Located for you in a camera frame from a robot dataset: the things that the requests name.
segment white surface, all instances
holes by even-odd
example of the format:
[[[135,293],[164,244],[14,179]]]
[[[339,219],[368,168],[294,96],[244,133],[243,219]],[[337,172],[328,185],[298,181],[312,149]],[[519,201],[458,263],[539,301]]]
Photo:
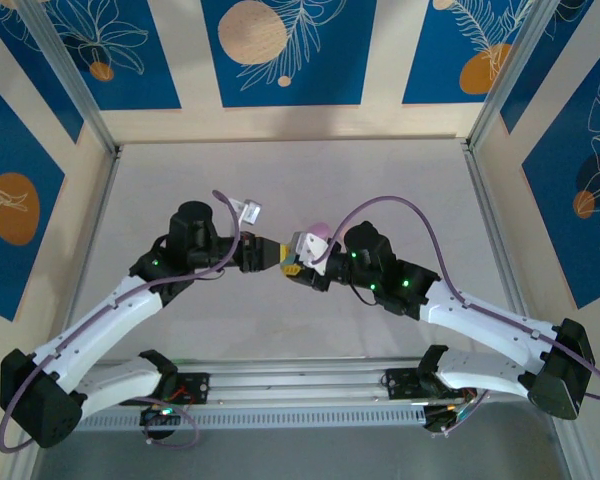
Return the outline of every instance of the white surface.
[[[371,197],[407,197],[430,217],[456,284],[506,305],[457,140],[131,145],[122,155],[76,318],[167,232],[181,203],[208,202],[219,234],[227,235],[228,213],[211,196],[214,188],[262,203],[251,231],[284,242],[315,222],[335,229]],[[426,230],[407,208],[376,205],[356,220],[365,219],[400,258],[438,270]],[[107,358],[128,359],[148,348],[171,359],[421,355],[431,343],[472,348],[444,328],[367,307],[348,288],[333,285],[318,293],[273,268],[248,275],[230,270],[217,282],[197,282]]]

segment cable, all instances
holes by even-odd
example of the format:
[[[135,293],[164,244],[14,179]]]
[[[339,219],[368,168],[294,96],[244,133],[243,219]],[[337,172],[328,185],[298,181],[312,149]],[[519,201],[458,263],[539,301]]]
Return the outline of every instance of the cable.
[[[429,219],[427,219],[426,215],[422,212],[422,210],[420,210],[420,208],[418,208],[417,205],[415,205],[414,203],[410,202],[407,199],[404,199],[402,197],[397,197],[394,195],[383,195],[380,197],[375,197],[372,198],[371,200],[367,200],[366,202],[364,202],[363,204],[361,204],[360,206],[356,207],[349,215],[347,215],[344,220],[342,220],[342,222],[340,223],[340,225],[338,225],[338,228],[336,229],[336,231],[334,232],[331,241],[329,242],[329,245],[327,247],[327,250],[316,260],[314,260],[312,262],[313,265],[319,264],[320,262],[322,262],[325,258],[327,258],[330,254],[331,254],[331,250],[333,250],[333,247],[335,246],[335,244],[337,243],[337,239],[339,238],[340,234],[342,233],[342,231],[346,228],[347,224],[353,219],[353,217],[355,217],[358,213],[360,213],[362,210],[364,210],[367,207],[370,207],[371,205],[374,205],[376,203],[380,203],[380,202],[397,202],[397,203],[401,203],[403,205],[406,205],[407,207],[409,207],[411,210],[413,210],[418,217],[420,217],[420,220],[422,220],[422,223],[424,223],[424,226],[427,229],[427,232],[429,233],[429,237],[431,238],[431,242],[433,243],[433,248],[436,252],[436,257],[438,259],[438,264],[440,265],[440,270],[442,272],[442,277],[444,278],[444,281],[447,283],[447,286],[449,287],[449,290],[451,290],[451,292],[453,293],[453,295],[455,295],[455,297],[460,300],[462,302],[462,304],[467,307],[467,308],[471,308],[479,313],[482,313],[484,315],[487,315],[491,318],[494,318],[496,320],[500,320],[501,322],[506,323],[507,325],[517,328],[518,330],[521,330],[522,332],[531,335],[534,330],[530,327],[527,327],[525,325],[522,325],[518,322],[516,322],[515,320],[505,317],[504,315],[501,315],[497,312],[494,312],[492,310],[489,310],[488,308],[485,307],[481,307],[480,305],[475,305],[473,303],[467,303],[467,300],[465,297],[462,296],[462,294],[458,291],[458,289],[454,286],[453,282],[451,281],[451,277],[449,275],[449,271],[447,270],[447,265],[444,261],[444,257],[442,256],[442,250],[440,248],[440,242],[438,242],[438,238],[436,237],[436,234],[433,230],[433,227],[431,226],[431,223],[429,222]],[[555,341],[552,338],[547,337],[544,334],[540,334],[540,336],[538,337],[538,340],[542,340],[543,342],[551,345],[552,347],[557,348],[558,350],[562,351],[564,354],[566,354],[567,356],[569,356],[570,358],[572,358],[573,360],[575,360],[576,362],[578,362],[580,365],[582,365],[583,367],[585,367],[587,370],[589,370],[591,373],[593,373],[595,376],[597,376],[598,378],[600,378],[600,369],[598,369],[595,365],[593,365],[591,362],[588,362],[587,360],[585,360],[584,358],[582,358],[580,355],[578,355],[577,353],[575,353],[574,351],[572,351],[571,349],[565,347],[564,345],[562,345],[561,343]],[[589,398],[593,398],[595,400],[600,400],[600,396],[599,395],[594,395],[594,394],[585,394],[587,397]]]
[[[233,237],[233,242],[231,244],[231,248],[229,248],[229,251],[222,258],[222,260],[220,260],[216,265],[209,267],[206,270],[203,270],[202,272],[199,272],[199,273],[192,273],[189,275],[182,275],[179,277],[161,278],[159,280],[147,282],[143,285],[132,288],[128,292],[123,293],[122,295],[120,295],[119,297],[114,299],[115,308],[117,308],[117,306],[119,304],[121,304],[122,302],[124,302],[125,300],[133,297],[134,295],[136,295],[144,290],[148,290],[152,287],[156,287],[159,285],[165,285],[168,283],[189,282],[192,280],[199,280],[200,278],[205,277],[205,276],[209,275],[210,273],[219,272],[231,260],[231,258],[233,257],[233,254],[235,253],[236,249],[238,248],[238,243],[240,242],[240,222],[238,220],[238,216],[236,215],[236,212],[233,210],[233,206],[231,205],[231,202],[229,201],[229,199],[223,193],[219,192],[218,190],[213,190],[212,193],[215,198],[220,200],[222,203],[224,203],[229,208],[229,212],[231,213],[231,218],[233,220],[233,227],[234,227],[233,231],[235,232],[235,235]],[[36,368],[33,369],[33,371],[24,380],[24,382],[22,382],[22,384],[20,385],[18,390],[16,390],[16,393],[11,398],[9,405],[7,405],[7,408],[5,409],[4,415],[0,422],[0,451],[2,453],[16,453],[16,452],[19,452],[20,450],[22,450],[23,448],[28,447],[29,445],[31,445],[31,443],[33,443],[33,439],[30,438],[29,440],[25,441],[24,443],[22,443],[20,445],[15,446],[15,447],[8,447],[5,444],[5,435],[6,435],[7,424],[9,423],[9,419],[13,415],[13,411],[15,410],[16,405],[18,404],[18,402],[24,395],[24,392],[29,387],[29,385],[33,382],[33,380],[36,378],[36,376],[42,370],[44,370],[47,367],[47,365],[49,365],[49,363],[51,363],[54,360],[54,358],[56,356],[60,355],[62,353],[62,351],[71,344],[71,342],[73,342],[76,338],[78,338],[80,335],[82,335],[85,330],[87,330],[94,323],[96,323],[100,318],[102,318],[105,314],[107,314],[109,311],[111,311],[113,309],[114,309],[114,306],[112,306],[111,303],[109,303],[109,304],[105,305],[104,307],[102,307],[100,310],[98,310],[96,313],[94,313],[88,320],[86,320],[82,325],[80,325],[80,327],[78,327],[73,333],[71,333],[71,335],[68,335],[67,338],[65,338],[56,347],[55,354],[47,355],[47,357],[45,357],[40,362],[40,364]]]
[[[213,277],[213,278],[199,278],[199,281],[205,281],[205,282],[213,282],[214,280],[220,280],[222,277],[224,277],[224,274],[227,273],[227,271],[225,269],[222,270],[218,270],[218,273],[220,273],[220,275]]]
[[[364,298],[362,298],[362,295],[360,295],[360,292],[358,292],[358,289],[353,285],[353,283],[349,283],[349,286],[351,287],[351,290],[353,290],[353,293],[356,294],[356,297],[358,297],[358,299],[360,299],[360,301],[362,303],[364,303],[365,305],[368,305],[370,307],[375,307],[378,304],[378,302],[371,303],[371,302],[366,301]]]
[[[188,443],[183,443],[181,445],[171,445],[168,443],[163,443],[159,440],[154,440],[153,438],[149,437],[149,423],[151,423],[153,418],[159,418],[156,416],[144,424],[144,436],[146,437],[148,444],[155,445],[156,447],[168,448],[170,450],[184,450],[185,448],[191,448],[191,447],[195,446],[198,443],[198,440],[200,440],[200,429],[198,428],[198,424],[195,421],[195,419],[193,418],[193,416],[191,416],[185,409],[180,408],[176,405],[170,404],[168,402],[163,402],[162,400],[156,400],[155,398],[136,397],[136,398],[134,398],[134,400],[136,400],[138,402],[150,403],[152,405],[156,404],[156,405],[162,405],[163,407],[172,408],[174,411],[178,412],[178,415],[180,415],[187,422],[189,422],[189,424],[193,427],[193,430],[195,432],[195,436],[194,436],[193,440],[191,440]]]
[[[456,428],[458,428],[460,425],[462,425],[464,422],[466,422],[469,417],[471,415],[473,415],[475,413],[475,411],[478,409],[478,407],[480,405],[482,405],[482,402],[484,401],[484,399],[487,397],[487,395],[489,394],[489,390],[485,390],[484,392],[482,392],[482,395],[480,395],[480,397],[475,400],[475,404],[473,406],[473,408],[470,408],[471,403],[469,405],[467,405],[466,408],[464,408],[462,411],[458,412],[458,418],[466,411],[467,415],[462,417],[459,421],[456,422],[455,425],[453,425],[450,428],[447,428],[444,432],[440,432],[440,433],[433,433],[431,434],[432,437],[439,437],[441,435],[444,435],[445,437],[447,435],[449,435],[451,432],[453,432]]]

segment beige wall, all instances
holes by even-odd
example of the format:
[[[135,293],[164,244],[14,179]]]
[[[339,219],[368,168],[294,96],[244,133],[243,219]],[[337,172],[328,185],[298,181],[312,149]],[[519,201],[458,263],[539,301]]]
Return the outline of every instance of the beige wall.
[[[507,133],[498,118],[478,146],[476,157],[533,313],[554,323],[569,317],[585,325],[600,367],[600,299],[580,310],[576,308],[521,167],[599,57],[600,0],[597,0],[512,134]],[[600,394],[600,382],[592,379],[589,391]],[[600,461],[600,403],[586,400],[578,424],[590,452]]]
[[[73,143],[1,41],[0,95],[65,174],[16,318],[0,317],[1,361],[14,348],[30,352],[46,341],[54,322],[62,321],[111,163],[88,127]],[[10,445],[18,430],[10,427]],[[0,453],[0,472],[6,458]]]

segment black bracket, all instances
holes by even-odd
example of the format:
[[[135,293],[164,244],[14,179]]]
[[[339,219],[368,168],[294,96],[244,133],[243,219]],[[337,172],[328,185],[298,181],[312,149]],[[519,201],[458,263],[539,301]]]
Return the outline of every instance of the black bracket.
[[[435,398],[437,400],[462,399],[461,390],[445,389],[432,391],[429,385],[423,383],[417,368],[390,368],[385,371],[381,380],[382,386],[389,393],[389,400],[415,400]]]

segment black joint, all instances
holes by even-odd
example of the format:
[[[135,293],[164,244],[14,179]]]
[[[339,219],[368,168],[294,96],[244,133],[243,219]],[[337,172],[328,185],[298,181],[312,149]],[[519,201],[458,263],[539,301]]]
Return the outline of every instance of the black joint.
[[[452,391],[438,380],[435,375],[438,371],[440,358],[442,358],[442,355],[447,350],[449,350],[449,347],[445,345],[431,345],[422,357],[420,365],[418,365],[420,384],[435,398],[440,398]]]
[[[176,387],[178,367],[167,357],[155,350],[144,351],[138,356],[153,363],[162,375],[158,386],[150,395],[151,398],[163,399],[169,397]]]

